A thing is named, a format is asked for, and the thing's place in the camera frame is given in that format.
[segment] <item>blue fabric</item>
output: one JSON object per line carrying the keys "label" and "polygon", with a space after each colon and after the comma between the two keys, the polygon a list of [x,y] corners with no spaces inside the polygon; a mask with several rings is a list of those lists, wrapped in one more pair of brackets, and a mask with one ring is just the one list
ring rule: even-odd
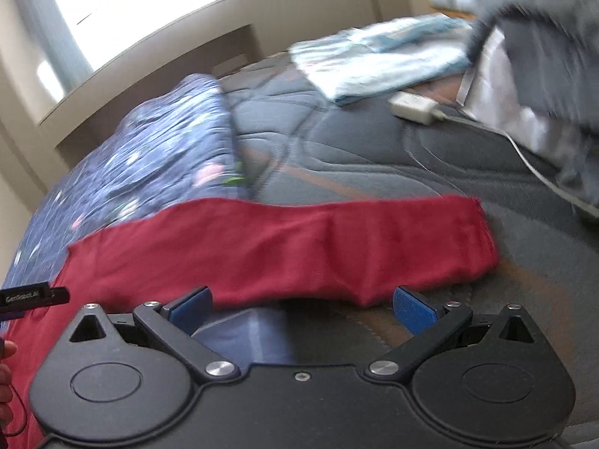
{"label": "blue fabric", "polygon": [[[226,98],[213,77],[192,74],[173,91],[131,111],[115,134],[46,196],[2,288],[53,280],[67,257],[67,245],[100,228],[212,197],[248,199],[249,193],[234,150]],[[264,326],[262,311],[257,312],[258,320],[252,322],[261,325],[264,335],[254,336],[254,343],[276,338],[274,351],[269,346],[259,351],[266,361],[279,360],[285,352],[279,349],[285,344],[284,329],[273,321],[272,309],[264,310]],[[250,329],[249,322],[245,327]],[[228,340],[229,354],[242,352],[242,361],[248,362],[245,339],[235,341],[243,326],[235,327],[235,336],[227,332],[228,324],[222,328],[223,333],[211,332]],[[218,351],[218,341],[210,344]],[[237,361],[235,355],[230,359]]]}
{"label": "blue fabric", "polygon": [[296,43],[289,53],[328,100],[344,105],[462,73],[470,34],[465,20],[425,15]]}

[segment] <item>gray blanket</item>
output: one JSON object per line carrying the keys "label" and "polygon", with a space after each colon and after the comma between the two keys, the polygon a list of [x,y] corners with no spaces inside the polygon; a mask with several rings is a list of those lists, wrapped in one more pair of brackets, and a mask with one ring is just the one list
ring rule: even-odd
{"label": "gray blanket", "polygon": [[[476,62],[497,25],[523,106],[599,133],[599,0],[485,0],[472,28]],[[527,30],[515,22],[526,21]]]}

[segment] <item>red cloth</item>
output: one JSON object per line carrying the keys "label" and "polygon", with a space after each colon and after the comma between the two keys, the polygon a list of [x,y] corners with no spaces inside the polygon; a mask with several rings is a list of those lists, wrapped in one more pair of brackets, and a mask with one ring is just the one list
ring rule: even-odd
{"label": "red cloth", "polygon": [[[288,297],[344,299],[360,306],[391,300],[405,285],[425,290],[474,280],[498,262],[476,199],[277,207],[200,199],[145,220],[100,230],[69,248],[55,281],[71,303],[37,309],[7,334],[19,352],[7,363],[24,396],[56,339],[86,302],[130,312],[208,285],[217,308]],[[16,420],[20,408],[13,402]],[[11,448],[33,448],[31,418]]]}

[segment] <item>person's hand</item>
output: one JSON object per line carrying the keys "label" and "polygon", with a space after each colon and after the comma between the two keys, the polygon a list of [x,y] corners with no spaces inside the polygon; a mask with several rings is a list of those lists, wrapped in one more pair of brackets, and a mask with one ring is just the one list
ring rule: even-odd
{"label": "person's hand", "polygon": [[[17,345],[13,341],[4,341],[4,353],[2,359],[10,358],[17,352]],[[13,391],[10,389],[10,383],[13,380],[13,374],[10,368],[2,363],[0,364],[0,424],[6,426],[13,420],[13,411],[8,406],[8,402],[13,399]]]}

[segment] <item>power adapter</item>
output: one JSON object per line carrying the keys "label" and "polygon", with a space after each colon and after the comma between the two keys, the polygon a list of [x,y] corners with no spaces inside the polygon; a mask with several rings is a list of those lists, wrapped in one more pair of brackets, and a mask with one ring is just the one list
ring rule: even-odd
{"label": "power adapter", "polygon": [[427,126],[433,122],[433,111],[438,106],[433,99],[404,91],[394,95],[389,103],[393,115]]}

